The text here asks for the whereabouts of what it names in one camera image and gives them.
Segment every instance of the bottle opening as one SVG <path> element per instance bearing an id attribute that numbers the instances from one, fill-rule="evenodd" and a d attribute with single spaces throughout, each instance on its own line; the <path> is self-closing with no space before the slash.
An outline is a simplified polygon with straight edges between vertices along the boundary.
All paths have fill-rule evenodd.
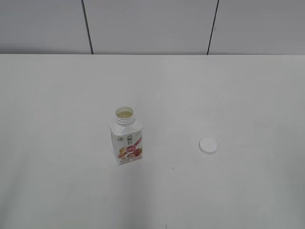
<path id="1" fill-rule="evenodd" d="M 115 114 L 116 122 L 120 125 L 130 125 L 134 122 L 134 113 L 131 107 L 120 107 L 116 110 Z"/>
<path id="2" fill-rule="evenodd" d="M 115 114 L 119 118 L 129 118 L 133 115 L 133 109 L 128 106 L 120 107 L 119 109 L 116 110 Z"/>

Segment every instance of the fruit image on label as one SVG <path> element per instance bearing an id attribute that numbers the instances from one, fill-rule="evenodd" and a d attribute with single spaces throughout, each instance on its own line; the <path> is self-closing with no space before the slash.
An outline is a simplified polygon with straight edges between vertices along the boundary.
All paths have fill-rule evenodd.
<path id="1" fill-rule="evenodd" d="M 139 156 L 141 153 L 142 153 L 142 148 L 138 148 L 132 154 L 129 154 L 127 157 L 132 158 L 132 157 L 135 157 L 135 156 Z"/>

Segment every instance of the red label graphic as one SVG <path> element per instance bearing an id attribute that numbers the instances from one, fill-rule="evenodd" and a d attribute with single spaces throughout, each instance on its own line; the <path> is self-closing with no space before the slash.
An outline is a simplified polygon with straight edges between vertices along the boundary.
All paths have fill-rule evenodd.
<path id="1" fill-rule="evenodd" d="M 135 146 L 129 146 L 129 147 L 126 148 L 126 152 L 127 152 L 127 153 L 130 153 L 130 152 L 132 152 L 133 150 L 135 150 Z"/>
<path id="2" fill-rule="evenodd" d="M 142 136 L 140 137 L 140 139 L 134 145 L 137 146 L 140 143 L 141 140 L 142 140 Z"/>

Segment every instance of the bottle label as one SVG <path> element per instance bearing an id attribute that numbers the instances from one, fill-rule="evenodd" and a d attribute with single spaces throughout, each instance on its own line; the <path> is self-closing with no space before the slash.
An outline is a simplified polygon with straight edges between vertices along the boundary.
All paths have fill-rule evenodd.
<path id="1" fill-rule="evenodd" d="M 142 158 L 142 130 L 120 136 L 111 132 L 111 139 L 119 165 Z"/>

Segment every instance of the white bottle cap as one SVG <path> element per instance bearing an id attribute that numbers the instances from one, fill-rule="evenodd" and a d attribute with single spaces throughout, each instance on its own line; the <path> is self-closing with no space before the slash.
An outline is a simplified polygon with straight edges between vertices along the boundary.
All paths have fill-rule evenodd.
<path id="1" fill-rule="evenodd" d="M 203 138 L 199 142 L 201 152 L 212 155 L 217 151 L 217 143 L 211 138 Z"/>

